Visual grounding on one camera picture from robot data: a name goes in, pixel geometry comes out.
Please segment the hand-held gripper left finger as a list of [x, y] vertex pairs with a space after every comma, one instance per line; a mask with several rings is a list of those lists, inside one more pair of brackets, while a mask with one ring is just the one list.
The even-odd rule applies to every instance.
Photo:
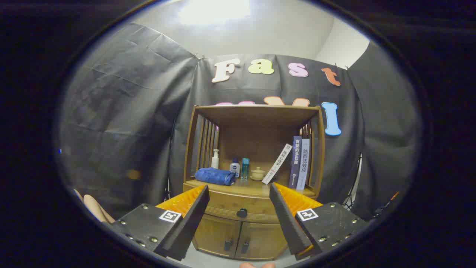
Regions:
[[129, 243], [181, 261], [195, 237], [209, 200], [209, 187], [204, 184], [158, 205], [141, 204], [111, 227]]

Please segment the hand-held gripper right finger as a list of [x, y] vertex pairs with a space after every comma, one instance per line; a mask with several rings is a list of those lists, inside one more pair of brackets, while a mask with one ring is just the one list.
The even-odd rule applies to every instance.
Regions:
[[278, 183], [270, 185], [269, 198], [298, 261], [334, 250], [369, 225], [337, 202], [322, 204]]

